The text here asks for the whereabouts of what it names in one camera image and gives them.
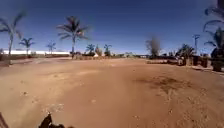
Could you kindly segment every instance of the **red dirt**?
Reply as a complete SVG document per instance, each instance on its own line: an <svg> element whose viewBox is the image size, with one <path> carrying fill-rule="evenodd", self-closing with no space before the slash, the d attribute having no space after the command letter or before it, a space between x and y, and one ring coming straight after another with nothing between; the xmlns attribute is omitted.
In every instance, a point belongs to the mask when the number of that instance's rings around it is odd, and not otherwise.
<svg viewBox="0 0 224 128"><path fill-rule="evenodd" d="M222 128L224 78L145 60L16 65L0 70L10 128L38 127L47 112L76 128Z"/></svg>

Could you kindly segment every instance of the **palm frond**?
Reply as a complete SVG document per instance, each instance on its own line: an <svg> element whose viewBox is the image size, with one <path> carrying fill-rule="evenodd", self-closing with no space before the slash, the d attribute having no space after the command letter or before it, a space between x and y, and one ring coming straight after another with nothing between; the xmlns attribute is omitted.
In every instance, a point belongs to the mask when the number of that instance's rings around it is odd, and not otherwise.
<svg viewBox="0 0 224 128"><path fill-rule="evenodd" d="M210 36L212 36L212 37L214 37L214 35L215 35L215 33L213 33L213 32L210 32L210 31L205 31L205 32L207 32Z"/></svg>
<svg viewBox="0 0 224 128"><path fill-rule="evenodd" d="M7 28L2 28L0 29L0 32L9 32L9 30Z"/></svg>
<svg viewBox="0 0 224 128"><path fill-rule="evenodd" d="M69 38L69 37L71 37L71 35L65 35L65 36L62 36L62 37L60 38L60 40L64 40L64 39Z"/></svg>
<svg viewBox="0 0 224 128"><path fill-rule="evenodd" d="M15 20L14 20L14 22L13 22L13 25L12 25L13 29L15 29L15 27L16 27L17 24L18 24L18 22L19 22L23 17L25 17L25 16L26 16L26 13L25 13L25 12L21 12L21 13L19 13L19 14L16 16L16 18L15 18Z"/></svg>
<svg viewBox="0 0 224 128"><path fill-rule="evenodd" d="M208 21L208 22L205 23L205 25L204 25L204 27L203 27L203 31L206 30L206 27L207 27L208 25L216 25L216 24L224 24L224 22L221 21L221 20L210 20L210 21Z"/></svg>
<svg viewBox="0 0 224 128"><path fill-rule="evenodd" d="M82 27L82 28L79 28L78 30L77 30L77 33L79 33L79 32L84 32L84 31L88 31L90 29L90 27Z"/></svg>
<svg viewBox="0 0 224 128"><path fill-rule="evenodd" d="M80 25L80 20L78 20L75 24L75 28L79 28L79 25Z"/></svg>
<svg viewBox="0 0 224 128"><path fill-rule="evenodd" d="M69 26L69 25L59 25L59 26L57 26L57 28L64 30L66 32L73 32L71 26Z"/></svg>
<svg viewBox="0 0 224 128"><path fill-rule="evenodd" d="M25 42L19 42L19 44L26 46Z"/></svg>
<svg viewBox="0 0 224 128"><path fill-rule="evenodd" d="M210 13L214 13L220 18L224 19L224 11L217 7L209 7L205 10L205 15L209 15Z"/></svg>
<svg viewBox="0 0 224 128"><path fill-rule="evenodd" d="M21 38L22 38L22 33L21 33L21 31L16 30L15 32L16 32L17 36L19 37L19 39L21 39Z"/></svg>
<svg viewBox="0 0 224 128"><path fill-rule="evenodd" d="M74 16L70 16L70 17L67 17L66 19L69 22L69 24L72 26L72 28L74 28L75 27L76 18Z"/></svg>
<svg viewBox="0 0 224 128"><path fill-rule="evenodd" d="M28 42L30 42L32 39L33 39L33 38L29 38L29 39L28 39Z"/></svg>
<svg viewBox="0 0 224 128"><path fill-rule="evenodd" d="M216 47L216 44L212 41L205 42L204 45L211 45L213 47Z"/></svg>
<svg viewBox="0 0 224 128"><path fill-rule="evenodd" d="M0 18L0 25L4 26L6 29L8 29L9 32L11 32L11 29L5 19Z"/></svg>

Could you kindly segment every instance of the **white building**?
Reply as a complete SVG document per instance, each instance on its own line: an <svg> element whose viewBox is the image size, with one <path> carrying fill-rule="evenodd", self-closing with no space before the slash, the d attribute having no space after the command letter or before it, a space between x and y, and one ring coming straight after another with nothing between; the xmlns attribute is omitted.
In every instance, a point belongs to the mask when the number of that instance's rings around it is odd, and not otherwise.
<svg viewBox="0 0 224 128"><path fill-rule="evenodd" d="M4 54L8 54L9 51L8 50L4 50L3 51ZM11 51L12 55L25 55L26 51L17 51L17 50L12 50ZM46 54L51 54L51 52L49 51L28 51L28 54L38 54L38 55L46 55ZM57 54L57 55L69 55L69 52L52 52L52 54Z"/></svg>

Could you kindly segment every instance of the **blue sky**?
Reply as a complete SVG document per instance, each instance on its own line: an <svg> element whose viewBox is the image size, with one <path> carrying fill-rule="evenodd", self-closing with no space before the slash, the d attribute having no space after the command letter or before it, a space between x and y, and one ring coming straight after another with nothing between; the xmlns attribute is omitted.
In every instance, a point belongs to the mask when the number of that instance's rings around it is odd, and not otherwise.
<svg viewBox="0 0 224 128"><path fill-rule="evenodd" d="M24 37L34 38L33 50L47 50L50 41L57 49L70 51L72 41L60 41L57 25L67 16L76 16L83 26L91 27L91 40L77 41L76 51L87 44L111 44L112 52L146 54L145 41L156 36L163 52L177 50L183 43L194 46L194 34L201 34L198 52L210 53L204 46L211 39L202 32L204 23L216 17L205 16L204 9L215 0L0 0L0 17L9 22L20 11L25 17L19 24ZM0 34L0 48L7 48L9 37ZM15 40L13 48L23 48Z"/></svg>

